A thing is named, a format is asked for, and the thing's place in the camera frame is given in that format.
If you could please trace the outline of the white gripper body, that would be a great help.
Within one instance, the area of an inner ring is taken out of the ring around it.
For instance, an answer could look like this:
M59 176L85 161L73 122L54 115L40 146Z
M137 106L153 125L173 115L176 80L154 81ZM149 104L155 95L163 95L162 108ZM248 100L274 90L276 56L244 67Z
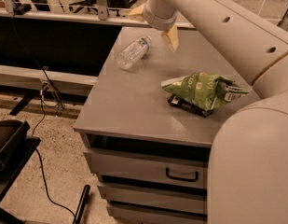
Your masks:
M159 31L169 31L177 19L176 9L164 0L147 0L143 15L147 23Z

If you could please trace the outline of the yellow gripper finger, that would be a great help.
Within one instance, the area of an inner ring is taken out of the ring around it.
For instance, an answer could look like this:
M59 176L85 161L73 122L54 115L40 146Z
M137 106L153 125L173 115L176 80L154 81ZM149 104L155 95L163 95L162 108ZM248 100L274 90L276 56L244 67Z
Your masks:
M171 52L175 52L178 49L179 36L178 36L178 28L175 24L172 27L163 26L161 37Z
M144 5L135 7L129 14L128 18L134 21L144 22Z

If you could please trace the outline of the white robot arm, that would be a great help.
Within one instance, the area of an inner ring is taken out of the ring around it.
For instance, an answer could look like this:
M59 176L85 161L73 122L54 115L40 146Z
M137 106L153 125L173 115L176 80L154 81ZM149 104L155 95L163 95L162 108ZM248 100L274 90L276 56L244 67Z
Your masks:
M208 224L288 224L288 32L231 0L147 0L130 16L166 31L183 15L259 101L215 136Z

